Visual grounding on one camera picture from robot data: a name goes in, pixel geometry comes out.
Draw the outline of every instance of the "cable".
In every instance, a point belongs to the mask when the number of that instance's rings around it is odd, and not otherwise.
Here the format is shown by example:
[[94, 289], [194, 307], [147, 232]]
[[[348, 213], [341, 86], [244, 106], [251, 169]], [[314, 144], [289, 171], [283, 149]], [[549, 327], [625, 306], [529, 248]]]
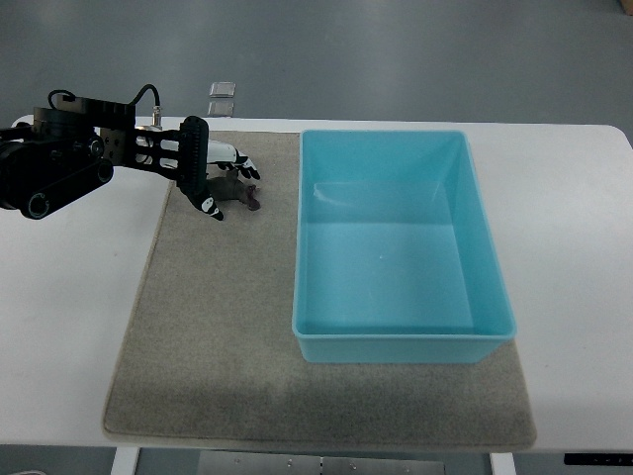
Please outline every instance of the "cable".
[[70, 98], [74, 101], [77, 96], [75, 96], [72, 92], [66, 91], [65, 89], [55, 89], [54, 91], [50, 91], [48, 93], [48, 104], [52, 109], [57, 109], [52, 103], [52, 96], [55, 94], [65, 94], [66, 96], [70, 96]]
[[156, 89], [156, 86], [154, 86], [153, 84], [145, 84], [144, 86], [142, 86], [142, 88], [138, 91], [138, 94], [136, 94], [136, 97], [134, 97], [132, 102], [130, 102], [130, 105], [135, 106], [136, 104], [138, 104], [138, 101], [140, 101], [140, 98], [149, 89], [151, 89], [151, 92], [154, 93], [154, 103], [155, 103], [154, 105], [160, 106], [160, 97], [158, 96], [158, 89]]
[[40, 470], [27, 470], [26, 472], [16, 472], [10, 473], [9, 475], [46, 475], [44, 472]]

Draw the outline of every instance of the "robotic hand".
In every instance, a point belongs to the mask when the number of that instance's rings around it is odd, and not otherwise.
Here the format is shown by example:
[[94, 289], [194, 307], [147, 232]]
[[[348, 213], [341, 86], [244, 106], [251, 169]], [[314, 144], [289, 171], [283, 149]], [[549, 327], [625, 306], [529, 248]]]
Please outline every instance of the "robotic hand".
[[[149, 89], [156, 104], [153, 125], [137, 128], [136, 103]], [[48, 103], [50, 109], [35, 108], [32, 126], [0, 130], [0, 208], [44, 218], [108, 183], [114, 166], [125, 166], [174, 180], [197, 209], [221, 220], [207, 164], [260, 178], [252, 161], [235, 147], [209, 141], [209, 126], [199, 117], [186, 118], [178, 131], [163, 131], [158, 91], [151, 84], [129, 104], [64, 90], [48, 94]]]

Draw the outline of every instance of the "blue plastic bin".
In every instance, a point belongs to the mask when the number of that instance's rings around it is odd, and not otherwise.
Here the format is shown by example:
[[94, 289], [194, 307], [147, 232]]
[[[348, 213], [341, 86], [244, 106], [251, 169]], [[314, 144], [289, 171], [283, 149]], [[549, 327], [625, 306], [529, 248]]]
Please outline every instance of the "blue plastic bin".
[[307, 361], [474, 363], [514, 337], [464, 134], [305, 131], [299, 195]]

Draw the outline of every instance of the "white table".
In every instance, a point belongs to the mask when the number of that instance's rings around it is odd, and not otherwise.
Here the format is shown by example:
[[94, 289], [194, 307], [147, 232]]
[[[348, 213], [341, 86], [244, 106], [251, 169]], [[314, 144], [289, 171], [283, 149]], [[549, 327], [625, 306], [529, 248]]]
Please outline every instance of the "white table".
[[[633, 150], [620, 131], [209, 123], [464, 131], [517, 320], [534, 450], [633, 450]], [[117, 169], [107, 186], [40, 222], [0, 210], [0, 443], [113, 445], [101, 432], [103, 406], [166, 190], [157, 175]]]

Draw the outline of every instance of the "brown toy figure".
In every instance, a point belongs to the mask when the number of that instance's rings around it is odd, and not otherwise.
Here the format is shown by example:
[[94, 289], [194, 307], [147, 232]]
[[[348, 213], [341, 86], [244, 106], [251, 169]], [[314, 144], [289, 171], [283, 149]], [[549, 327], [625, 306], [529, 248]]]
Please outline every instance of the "brown toy figure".
[[237, 169], [229, 170], [226, 176], [219, 176], [207, 180], [211, 192], [216, 201], [239, 200], [246, 205], [250, 211], [260, 208], [259, 202], [254, 198], [255, 185], [246, 185], [238, 178]]

